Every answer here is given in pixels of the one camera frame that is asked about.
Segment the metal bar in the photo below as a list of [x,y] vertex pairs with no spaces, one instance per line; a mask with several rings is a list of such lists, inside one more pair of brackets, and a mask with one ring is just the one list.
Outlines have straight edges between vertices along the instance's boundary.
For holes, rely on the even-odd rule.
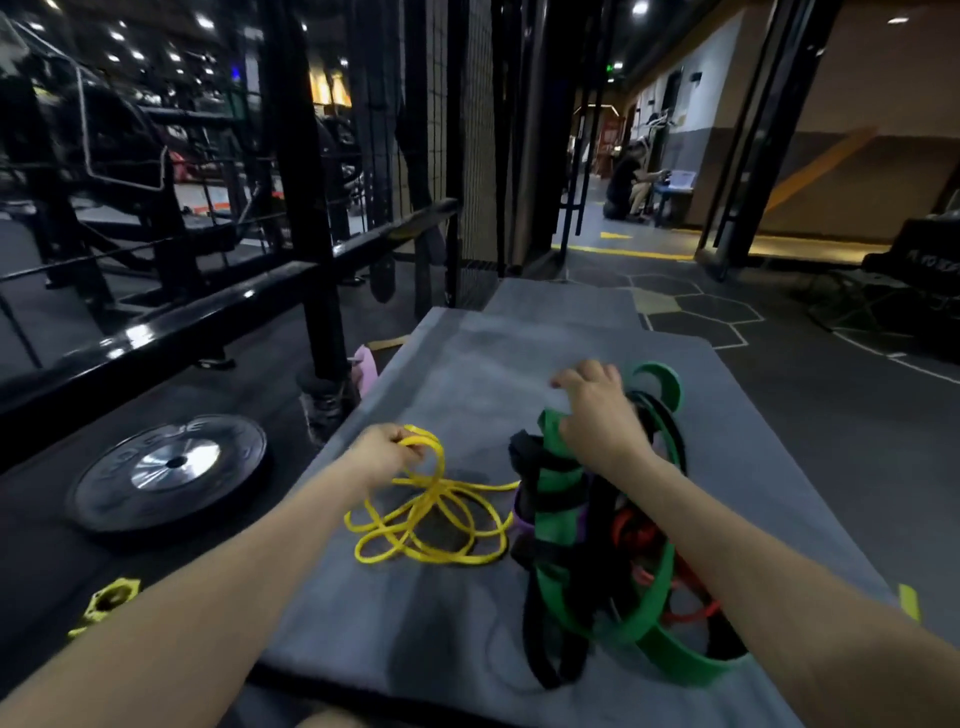
[[503,278],[507,272],[507,249],[504,239],[507,202],[507,147],[510,139],[508,102],[504,99],[504,28],[507,22],[504,0],[491,0],[491,46],[493,63],[493,143],[496,159],[496,274]]
[[349,364],[303,32],[291,0],[260,0],[257,7],[263,32],[264,90],[274,111],[270,116],[276,161],[293,249],[298,257],[317,262],[320,269],[314,295],[303,302],[314,373],[319,379],[341,382],[348,376]]
[[[770,68],[768,69],[768,72],[767,72],[766,81],[763,84],[763,89],[760,91],[759,98],[757,99],[757,102],[756,102],[756,110],[754,113],[754,117],[750,122],[750,129],[747,131],[747,135],[744,138],[743,146],[740,148],[740,157],[737,158],[737,161],[736,161],[736,170],[733,173],[733,179],[731,181],[730,191],[728,192],[727,197],[724,201],[723,211],[720,213],[720,222],[717,225],[716,234],[713,235],[714,248],[716,248],[720,243],[720,241],[723,239],[724,229],[726,228],[728,221],[730,221],[731,219],[732,206],[736,200],[736,195],[739,191],[740,184],[742,184],[743,182],[744,172],[746,171],[747,164],[749,163],[751,158],[751,150],[753,148],[753,144],[756,141],[757,130],[759,129],[760,122],[763,119],[763,110],[767,104],[767,101],[770,98],[771,93],[773,92],[773,87],[777,78],[777,73],[780,69],[780,63],[782,61],[783,54],[786,51],[787,45],[789,44],[789,40],[790,40],[789,31],[791,28],[794,27],[797,14],[800,11],[801,7],[803,6],[804,1],[805,0],[782,0],[782,2],[790,3],[790,4],[788,6],[777,4],[774,8],[774,12],[776,12],[777,9],[779,8],[784,8],[785,15],[774,14],[770,19],[770,23],[768,26],[769,28],[768,33],[771,34],[771,36],[777,37],[778,43],[777,43],[776,49],[774,50],[774,57],[770,61]],[[757,62],[757,70],[758,71],[761,70],[761,64],[759,61]],[[735,155],[736,155],[736,149],[731,147],[731,150],[730,150],[731,160]],[[719,199],[722,199],[723,190],[718,188],[717,192],[714,194],[715,195],[718,194],[720,196]],[[707,220],[709,222],[712,222],[712,217],[707,218]],[[719,273],[719,278],[722,278],[726,275],[726,272],[725,272],[726,261],[722,259],[724,257],[725,257],[724,255],[717,256],[717,254],[713,254],[713,256],[710,257],[709,261],[707,261],[708,267],[711,270]]]
[[726,241],[721,239],[721,264],[726,261],[739,266],[747,260],[841,5],[842,0],[807,0],[787,29],[791,41],[789,65],[785,72],[775,71],[773,101],[768,100],[760,110],[764,131],[759,138],[751,139],[750,178],[742,197],[736,200],[739,205],[730,236]]
[[[587,97],[589,96],[589,91],[591,89],[591,77],[596,77],[596,54],[597,46],[600,44],[600,21],[602,19],[602,6],[598,8],[597,13],[591,19],[590,31],[587,36],[587,51],[584,54],[584,78],[580,84],[581,91],[581,104],[580,104],[580,118],[577,123],[577,140],[573,144],[573,159],[571,160],[572,164],[569,172],[569,184],[566,190],[566,204],[563,206],[566,210],[564,215],[564,234],[560,240],[560,257],[564,259],[566,257],[566,243],[570,237],[570,223],[573,221],[573,210],[581,209],[578,206],[573,206],[570,204],[571,201],[577,198],[577,180],[580,179],[580,157],[584,152],[584,131],[585,126],[587,125]],[[584,189],[586,191],[586,185],[589,183],[589,177],[585,182]],[[577,224],[577,232],[580,232],[580,224]]]
[[333,254],[338,278],[353,275],[400,245],[416,240],[424,232],[436,228],[444,220],[455,219],[460,208],[460,201],[451,197],[443,198],[430,206],[415,210],[402,220],[361,232],[350,240],[337,244]]
[[510,263],[523,265],[530,247],[537,192],[537,156],[540,151],[540,108],[543,105],[543,75],[546,70],[546,16],[550,0],[537,0],[534,15],[533,46],[530,52],[530,77],[527,85],[526,119],[523,125],[523,152],[520,181],[515,191],[516,219],[510,250]]
[[[255,223],[260,220],[276,219],[278,217],[284,217],[284,216],[285,216],[284,213],[278,212],[273,215],[266,215],[264,217],[254,218],[253,220],[251,220],[251,223]],[[191,233],[187,233],[186,237],[190,238]],[[104,253],[97,253],[94,255],[83,255],[81,257],[74,257],[74,258],[67,258],[66,260],[59,260],[56,263],[46,263],[44,265],[38,265],[34,268],[25,268],[20,271],[14,271],[13,273],[7,273],[3,276],[0,276],[0,283],[6,283],[11,280],[26,278],[28,276],[35,276],[36,274],[39,274],[39,273],[44,273],[44,272],[56,270],[59,268],[66,268],[67,266],[71,266],[71,265],[78,265],[84,262],[85,260],[100,260],[101,258],[105,258],[105,257],[113,257],[113,258],[116,258],[118,256],[123,257],[123,254],[125,253],[135,253],[136,251],[146,250],[147,248],[155,248],[156,246],[161,245],[162,243],[169,242],[170,240],[173,240],[173,239],[175,238],[164,238],[163,240],[153,240],[148,243],[143,243],[142,245],[134,245],[130,248],[124,248],[122,251],[106,251]]]
[[594,66],[594,79],[597,83],[597,100],[593,107],[593,123],[590,125],[590,143],[587,147],[587,164],[584,167],[584,187],[580,195],[579,212],[577,214],[577,232],[584,223],[584,208],[587,206],[587,188],[590,185],[590,166],[593,164],[593,151],[596,147],[597,128],[600,125],[600,114],[603,112],[603,89],[607,84],[601,81],[600,69],[607,67],[607,61],[610,59],[610,50],[613,44],[613,21],[616,16],[616,0],[604,0],[603,4],[603,50],[600,53],[599,63]]
[[707,239],[710,236],[710,226],[713,222],[713,216],[716,214],[717,208],[720,206],[720,199],[723,197],[724,187],[727,186],[727,177],[730,175],[731,167],[733,167],[733,158],[736,156],[737,145],[740,142],[740,137],[743,135],[743,127],[747,123],[747,115],[750,113],[750,107],[754,101],[756,86],[759,84],[760,76],[763,74],[763,63],[766,61],[767,51],[770,49],[770,40],[775,34],[775,13],[781,8],[782,0],[778,0],[774,8],[771,10],[770,20],[767,23],[767,31],[763,34],[763,42],[760,44],[759,57],[756,59],[754,74],[750,79],[750,84],[747,86],[747,94],[743,99],[743,105],[740,107],[740,112],[736,116],[736,123],[733,125],[733,140],[730,145],[730,151],[724,158],[723,167],[720,169],[720,179],[717,182],[716,189],[713,191],[713,197],[710,200],[710,207],[707,211],[707,217],[704,218],[704,228],[700,233],[700,240],[697,243],[697,250],[701,250],[707,245]]
[[[446,11],[446,195],[464,199],[463,76],[467,54],[465,0],[447,0]],[[460,215],[446,227],[446,304],[456,307],[460,286]]]
[[[292,308],[320,284],[318,266],[291,262],[204,299],[134,324],[49,369],[0,382],[8,446],[0,472],[170,378]],[[23,423],[44,423],[24,427]]]

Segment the gym mat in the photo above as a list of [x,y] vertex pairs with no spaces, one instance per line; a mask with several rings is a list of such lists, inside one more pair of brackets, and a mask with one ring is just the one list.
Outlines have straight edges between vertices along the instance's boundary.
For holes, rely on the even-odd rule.
[[[621,366],[647,359],[672,366],[686,389],[677,421],[691,477],[867,595],[893,602],[716,353],[691,337],[435,308],[296,487],[364,426],[382,421],[438,435],[451,477],[510,482],[508,438],[533,429],[544,406],[565,408],[564,394],[547,379],[589,356]],[[512,495],[492,495],[505,513]],[[381,512],[401,497],[398,490],[382,492]],[[447,722],[469,714],[545,728],[633,726],[641,718],[698,728],[800,725],[756,664],[691,690],[665,682],[633,648],[594,649],[578,683],[544,692],[523,655],[526,573],[511,559],[480,568],[406,558],[365,566],[353,558],[356,539],[344,528],[334,534],[261,658],[291,688],[333,684],[347,695],[375,696],[382,710],[394,701],[406,716],[412,705],[422,706],[424,716],[439,709],[449,714]]]
[[577,283],[504,279],[484,313],[541,324],[639,328],[629,289]]

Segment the weight plate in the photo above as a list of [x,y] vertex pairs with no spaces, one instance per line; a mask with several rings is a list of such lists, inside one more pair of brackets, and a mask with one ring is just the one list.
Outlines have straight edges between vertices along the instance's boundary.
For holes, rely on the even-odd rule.
[[105,534],[179,521],[240,488],[266,452],[266,434],[245,417],[202,415],[154,427],[87,468],[67,496],[67,513]]

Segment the gym equipment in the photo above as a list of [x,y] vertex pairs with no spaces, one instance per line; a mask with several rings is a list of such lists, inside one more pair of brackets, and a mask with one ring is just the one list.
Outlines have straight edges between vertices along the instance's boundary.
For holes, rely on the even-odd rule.
[[121,576],[116,581],[107,584],[90,598],[90,603],[80,617],[80,622],[67,632],[66,636],[71,640],[79,637],[88,627],[103,621],[109,617],[110,612],[121,604],[126,604],[138,594],[140,594],[139,579],[128,579]]
[[[683,403],[680,380],[673,370],[656,362],[636,367],[628,381],[638,375],[657,379],[660,398],[629,387],[627,396],[637,417],[650,442],[660,436],[669,460],[686,472],[684,440],[672,417]],[[585,473],[572,458],[559,434],[560,419],[559,413],[544,410],[539,419],[542,438],[521,431],[510,443],[511,463],[521,476],[518,517],[534,525],[532,534],[528,531],[516,540],[513,554],[530,571],[523,647],[540,684],[554,690],[577,680],[591,640],[636,643],[644,652],[649,648],[654,664],[683,685],[707,685],[740,665],[746,648],[716,602],[689,568],[680,569],[673,546],[649,519],[641,519],[634,506],[627,504],[614,515],[619,493],[603,478]],[[632,531],[634,524],[640,526],[639,533]],[[655,564],[653,572],[638,570],[638,557]],[[687,583],[697,588],[695,594],[705,606],[675,615],[669,606],[672,590]],[[594,628],[594,615],[602,611],[616,619],[611,627],[604,629],[600,622]],[[562,627],[559,668],[551,664],[544,641],[548,615]],[[665,629],[696,618],[708,621],[706,656]]]
[[[483,566],[499,559],[507,551],[507,528],[510,527],[514,514],[511,513],[505,520],[501,519],[496,508],[480,494],[483,492],[512,491],[520,484],[519,481],[506,485],[479,485],[460,480],[448,480],[444,478],[444,446],[440,444],[437,436],[413,425],[404,425],[404,427],[414,432],[415,435],[406,437],[399,443],[403,446],[421,446],[432,449],[437,456],[437,466],[434,468],[432,475],[408,472],[407,477],[394,478],[395,485],[422,488],[423,493],[411,498],[386,516],[380,516],[377,513],[369,498],[364,500],[364,508],[371,518],[370,523],[358,525],[353,522],[350,513],[344,516],[344,524],[349,530],[353,533],[364,534],[353,551],[357,561],[361,564],[377,564],[397,553],[403,553],[424,564]],[[477,529],[476,519],[470,512],[465,499],[472,500],[474,504],[490,516],[493,528],[488,530]],[[459,514],[450,510],[446,501],[455,506],[455,510],[459,511]],[[415,532],[417,525],[429,516],[434,505],[457,530],[467,535],[463,545],[456,550],[437,548],[427,544]],[[401,516],[406,516],[406,518],[403,521],[394,522]],[[364,546],[373,539],[381,537],[387,539],[391,547],[374,556],[365,556],[363,553]],[[484,538],[496,538],[498,541],[496,550],[480,554],[472,553],[477,540]]]
[[[448,477],[510,482],[516,476],[503,445],[518,430],[532,432],[544,406],[564,406],[563,393],[547,385],[558,369],[585,355],[617,364],[656,358],[684,384],[676,419],[689,445],[693,480],[865,594],[895,603],[708,342],[644,330],[636,314],[632,327],[606,328],[599,305],[592,325],[558,323],[549,317],[562,310],[551,305],[554,300],[572,310],[578,292],[588,303],[608,294],[615,315],[629,293],[520,282],[529,286],[515,291],[540,288],[542,319],[434,308],[304,471],[300,487],[365,426],[387,421],[426,425],[437,434]],[[501,310],[516,310],[502,303]],[[392,490],[372,496],[380,513],[396,507],[392,500],[400,494]],[[505,513],[514,495],[493,493],[489,500]],[[356,696],[357,708],[375,699],[382,715],[411,723],[460,725],[479,716],[543,728],[627,728],[639,718],[663,726],[799,725],[754,660],[693,690],[665,679],[635,645],[611,644],[594,650],[575,685],[544,691],[523,653],[529,574],[514,559],[480,569],[409,558],[366,566],[354,557],[356,542],[345,528],[333,534],[253,680],[300,695],[343,698],[345,705]],[[680,612],[686,605],[676,606]],[[689,628],[698,638],[706,629],[702,622]]]
[[86,469],[67,496],[67,515],[104,535],[180,522],[238,491],[266,455],[266,434],[245,417],[202,415],[153,427]]

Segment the ceiling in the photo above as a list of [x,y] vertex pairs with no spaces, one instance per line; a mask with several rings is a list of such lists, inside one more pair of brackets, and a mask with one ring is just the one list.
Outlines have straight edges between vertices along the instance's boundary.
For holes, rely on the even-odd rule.
[[[336,62],[342,0],[298,5],[313,55]],[[111,80],[150,87],[223,85],[258,35],[252,0],[15,0],[5,10],[37,36],[31,44],[42,38]]]
[[684,12],[703,0],[648,0],[647,11],[634,15],[637,0],[619,0],[613,23],[611,64],[622,62],[623,68],[611,73],[612,89],[621,90],[627,79],[643,65],[657,41]]

